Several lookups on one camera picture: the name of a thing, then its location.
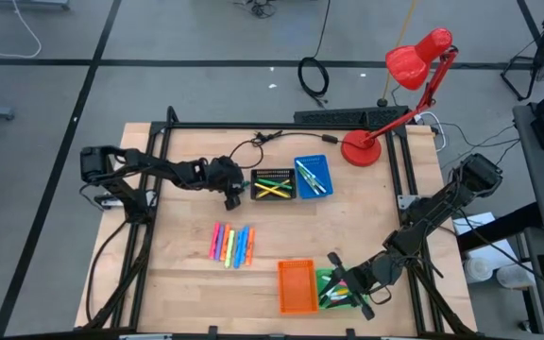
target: gray floor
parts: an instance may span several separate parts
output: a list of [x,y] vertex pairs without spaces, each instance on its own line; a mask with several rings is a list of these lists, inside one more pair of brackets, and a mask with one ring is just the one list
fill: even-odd
[[[23,10],[42,39],[40,59],[88,59],[106,21],[111,0],[72,0],[72,10]],[[277,14],[257,20],[231,1],[123,0],[105,59],[297,60],[314,52],[325,1],[282,0]],[[319,58],[383,60],[395,44],[409,1],[344,0],[331,5]],[[529,1],[540,26],[544,0]],[[458,61],[505,62],[532,36],[515,1],[420,2],[404,38],[415,43],[435,26],[454,33]],[[0,9],[0,51],[29,54],[34,42],[9,9]],[[0,66],[0,105],[14,107],[14,121],[0,121],[0,306],[60,146],[86,67]],[[306,77],[313,78],[312,70]],[[94,246],[99,213],[77,189],[78,151],[85,145],[117,144],[125,122],[161,120],[173,105],[183,121],[290,122],[293,112],[316,110],[299,88],[294,68],[100,67],[61,175],[41,240],[8,327],[8,334],[70,330]],[[329,108],[374,106],[384,69],[329,70]],[[511,77],[522,88],[526,72]],[[397,91],[414,106],[420,93]],[[538,83],[532,99],[544,96]],[[441,121],[460,125],[472,142],[511,124],[514,96],[498,71],[453,70],[436,96]],[[447,127],[441,164],[468,151]],[[498,140],[516,136],[512,129]],[[505,146],[480,149],[497,160]],[[509,213],[531,202],[532,187],[519,146],[501,167],[505,181],[470,213]],[[538,339],[516,329],[525,318],[521,294],[493,282],[470,287],[482,332]]]

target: yellow highlighter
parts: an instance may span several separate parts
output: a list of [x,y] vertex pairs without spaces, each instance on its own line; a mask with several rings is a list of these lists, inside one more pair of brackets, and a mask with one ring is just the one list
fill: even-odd
[[[287,180],[285,180],[285,181],[284,181],[283,183],[281,183],[281,184],[289,184],[290,182],[291,182],[291,180],[290,180],[290,179],[287,179]],[[277,190],[277,189],[279,189],[279,188],[280,188],[280,186],[273,186],[271,189]],[[259,194],[257,194],[257,196],[255,196],[255,198],[262,198],[262,197],[264,197],[264,196],[266,196],[266,195],[268,195],[268,194],[270,194],[270,192],[263,191],[263,192],[260,192]]]
[[268,188],[260,183],[253,183],[253,185],[255,185],[256,187],[262,189],[262,190],[266,190],[267,192],[270,192],[274,195],[277,195],[277,196],[280,196],[280,197],[284,197],[284,198],[291,198],[288,194],[282,192],[282,191],[278,191],[276,189],[272,189],[272,188]]
[[224,263],[224,266],[226,268],[230,268],[230,259],[232,257],[232,245],[234,244],[234,230],[230,231],[230,235],[228,237],[228,250],[226,251],[226,262]]
[[334,293],[337,295],[346,295],[347,293],[349,293],[349,289],[346,289],[346,288],[338,289]]

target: white cable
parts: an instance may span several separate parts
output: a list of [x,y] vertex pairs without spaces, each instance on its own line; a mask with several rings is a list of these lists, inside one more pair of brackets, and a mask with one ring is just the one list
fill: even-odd
[[439,149],[436,149],[435,152],[440,152],[440,151],[444,150],[444,148],[446,147],[446,135],[444,135],[444,129],[442,128],[442,124],[440,123],[440,120],[438,119],[438,117],[436,117],[435,114],[433,112],[431,112],[431,111],[425,111],[425,112],[422,112],[422,113],[418,114],[419,118],[424,114],[431,115],[432,118],[435,120],[435,122],[438,124],[438,128],[440,129],[440,134],[442,135],[442,146],[440,146]]
[[16,9],[16,14],[18,14],[18,19],[20,19],[21,23],[23,23],[23,25],[26,27],[26,30],[28,31],[28,33],[30,33],[30,35],[33,36],[33,38],[35,39],[35,42],[37,42],[37,45],[39,47],[37,48],[37,52],[33,53],[30,56],[0,53],[0,57],[24,58],[24,59],[35,58],[42,52],[42,42],[40,42],[39,38],[37,38],[35,33],[33,33],[33,30],[30,29],[25,19],[23,18],[22,14],[20,14],[20,10],[18,9],[18,4],[16,4],[16,0],[11,0],[11,2],[14,4],[14,8]]

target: blue marker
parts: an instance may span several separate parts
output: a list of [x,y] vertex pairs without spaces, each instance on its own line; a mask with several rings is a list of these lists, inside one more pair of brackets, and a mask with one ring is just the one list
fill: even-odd
[[243,231],[243,251],[241,252],[241,264],[245,263],[247,259],[247,242],[249,240],[249,226],[245,226]]
[[222,225],[219,226],[219,233],[217,234],[217,248],[215,249],[215,260],[219,261],[219,256],[222,253],[222,245],[224,243],[224,230],[226,228],[222,228]]
[[234,253],[234,269],[241,265],[241,253],[243,252],[243,231],[238,232],[236,237],[236,252]]

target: black cable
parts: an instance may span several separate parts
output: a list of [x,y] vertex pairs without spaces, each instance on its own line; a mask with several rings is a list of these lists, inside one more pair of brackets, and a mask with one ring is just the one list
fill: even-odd
[[428,259],[424,259],[422,257],[419,257],[419,256],[407,256],[407,255],[404,255],[400,258],[401,260],[417,260],[417,261],[420,261],[420,262],[423,262],[425,264],[428,264],[432,269],[433,271],[435,272],[435,274],[437,274],[440,279],[444,279],[444,275],[442,274],[442,272],[440,271],[440,269],[438,269],[434,263],[432,262],[432,260],[428,260]]
[[389,302],[389,300],[392,299],[392,292],[389,290],[389,288],[387,288],[387,286],[385,286],[384,288],[385,288],[385,291],[387,292],[387,294],[389,294],[389,297],[387,297],[386,299],[384,299],[384,300],[382,300],[382,301],[377,302],[377,301],[375,301],[375,300],[373,299],[373,296],[372,296],[371,293],[369,292],[369,293],[368,293],[368,299],[369,299],[371,302],[373,302],[374,304],[378,305],[378,306],[381,306],[381,305],[383,305],[383,304]]
[[[299,62],[299,65],[297,66],[297,77],[299,78],[299,84],[301,85],[301,88],[303,91],[309,95],[318,105],[318,107],[324,109],[323,103],[327,104],[327,99],[322,99],[322,97],[325,95],[327,90],[329,89],[329,73],[327,72],[327,69],[318,61],[316,60],[316,56],[318,56],[318,52],[320,52],[320,45],[322,44],[322,39],[325,35],[325,28],[327,27],[327,18],[329,18],[329,9],[331,8],[331,0],[327,0],[327,11],[325,13],[325,20],[322,24],[322,30],[320,31],[320,39],[318,40],[318,47],[316,48],[316,53],[314,53],[311,57],[306,57],[302,59]],[[318,71],[320,71],[320,74],[322,75],[322,78],[324,80],[324,85],[322,86],[322,90],[315,91],[312,90],[308,85],[306,85],[306,82],[303,80],[303,66],[306,63],[313,64]]]
[[465,156],[465,155],[471,153],[471,151],[473,151],[475,148],[480,147],[481,145],[484,145],[486,142],[488,142],[489,140],[491,140],[491,139],[493,139],[493,138],[495,138],[495,137],[499,137],[499,136],[500,136],[502,133],[504,133],[506,130],[508,130],[509,128],[513,128],[513,127],[514,127],[514,126],[511,125],[511,126],[509,126],[509,127],[503,128],[503,129],[502,129],[501,131],[499,131],[497,134],[494,134],[494,135],[492,135],[492,136],[486,138],[485,140],[483,140],[481,143],[476,144],[475,146],[472,146],[471,149],[468,150],[467,152],[465,152],[465,153],[459,155],[458,157],[456,157],[456,158],[454,158],[454,159],[452,159],[452,160],[446,162],[444,165],[442,165],[442,166],[440,167],[440,169],[444,169],[444,168],[447,167],[447,165],[449,165],[450,163],[460,160],[463,156]]
[[264,145],[265,143],[273,140],[273,139],[277,139],[279,137],[284,137],[284,136],[295,136],[295,135],[300,135],[300,136],[313,136],[313,137],[318,137],[320,139],[322,139],[323,142],[328,142],[328,143],[332,143],[332,144],[338,144],[338,143],[341,143],[341,144],[347,144],[347,145],[351,145],[351,146],[354,146],[354,147],[357,147],[357,148],[360,148],[360,149],[366,149],[366,147],[362,147],[360,145],[357,145],[357,144],[354,144],[354,143],[351,143],[351,142],[346,142],[346,141],[340,141],[337,137],[335,136],[331,136],[331,135],[328,135],[328,134],[324,134],[324,135],[319,135],[317,133],[311,133],[311,132],[282,132],[282,130],[279,130],[275,133],[271,133],[271,134],[268,134],[268,135],[263,135],[261,132],[257,132],[256,135],[255,135],[255,138],[252,138],[250,140],[246,140],[246,141],[242,141],[241,143],[239,143],[237,146],[234,147],[234,149],[232,149],[232,152],[230,152],[229,154],[229,158],[232,158],[232,156],[234,156],[234,153],[243,145],[245,144],[251,144],[253,145],[253,147],[259,147],[260,149],[260,158],[253,164],[253,165],[249,165],[249,166],[239,166],[241,169],[252,169],[258,165],[260,165],[262,163],[262,161],[264,160],[264,148],[262,147],[262,145]]
[[537,279],[540,279],[544,282],[544,276],[536,273],[533,269],[525,266],[521,261],[515,259],[513,256],[509,255],[506,251],[504,251],[503,249],[499,248],[498,246],[495,246],[492,242],[488,241],[485,237],[483,237],[483,235],[477,231],[475,228],[473,228],[473,226],[471,225],[471,223],[469,223],[469,219],[468,219],[468,216],[465,214],[465,212],[463,212],[463,209],[459,209],[459,213],[461,213],[461,215],[463,216],[463,218],[465,218],[465,221],[467,222],[467,225],[469,226],[469,228],[471,229],[471,231],[473,232],[474,235],[476,235],[482,242],[484,242],[486,245],[488,246],[491,246],[493,248],[495,248],[495,250],[499,251],[501,254],[503,254],[507,259],[511,260],[511,262],[513,262],[514,264],[517,264],[519,267],[525,269],[527,272],[531,273],[532,275],[535,276],[535,278]]
[[504,145],[504,144],[507,144],[507,143],[515,142],[515,141],[518,140],[518,138],[514,138],[514,139],[511,139],[511,140],[508,140],[508,141],[498,142],[498,143],[494,143],[494,144],[484,144],[484,145],[482,145],[482,144],[473,144],[468,140],[468,137],[466,137],[465,132],[463,132],[463,129],[461,127],[459,127],[458,125],[456,125],[454,123],[444,123],[444,122],[440,122],[440,125],[457,128],[459,130],[459,132],[461,133],[461,136],[463,136],[463,140],[469,146],[493,147],[493,146]]
[[394,100],[394,106],[397,106],[398,105],[398,101],[396,100],[396,94],[395,92],[400,88],[402,87],[402,85],[398,84],[397,87],[394,88],[394,90],[392,90],[390,93],[392,94],[392,100]]
[[516,146],[516,144],[518,144],[518,143],[519,143],[519,140],[517,140],[517,141],[515,141],[513,144],[507,146],[507,148],[505,149],[505,151],[503,151],[501,157],[500,157],[499,160],[495,163],[495,165],[499,166],[499,163],[502,162],[502,159],[503,159],[503,157],[505,157],[505,155],[507,154],[507,152],[508,152],[509,150],[511,150],[512,147]]
[[87,279],[87,293],[85,294],[85,315],[87,316],[87,319],[89,322],[92,322],[92,313],[90,312],[90,301],[92,297],[92,285],[94,284],[95,265],[97,264],[98,259],[100,258],[100,255],[102,255],[102,251],[104,251],[104,248],[106,247],[106,245],[110,241],[112,241],[112,239],[119,232],[121,232],[121,230],[123,229],[123,227],[125,226],[127,222],[128,222],[127,220],[123,221],[123,223],[121,223],[121,225],[112,232],[112,234],[106,239],[106,241],[104,241],[102,246],[100,246],[98,251],[95,253],[95,256],[93,257],[92,268],[90,268],[90,274]]
[[448,229],[448,228],[442,227],[442,226],[440,226],[440,229],[442,229],[443,231],[451,233],[453,236],[457,236],[457,233],[453,229]]
[[104,209],[102,207],[100,207],[99,205],[95,204],[89,197],[87,197],[87,195],[83,194],[83,190],[85,190],[87,187],[89,187],[90,184],[84,184],[80,189],[79,189],[79,194],[81,196],[83,196],[83,198],[85,198],[85,200],[87,200],[92,206],[94,206],[96,209],[98,209],[99,211],[101,211],[102,213],[104,212]]
[[[270,4],[270,1],[274,0],[263,0],[260,2],[259,0],[248,0],[247,2],[234,2],[234,5],[240,5],[242,9],[245,11],[248,11],[251,13],[254,17],[258,19],[267,19],[271,17],[272,15],[276,14],[276,7],[274,5]],[[248,4],[253,4],[251,6],[251,9],[247,9]]]

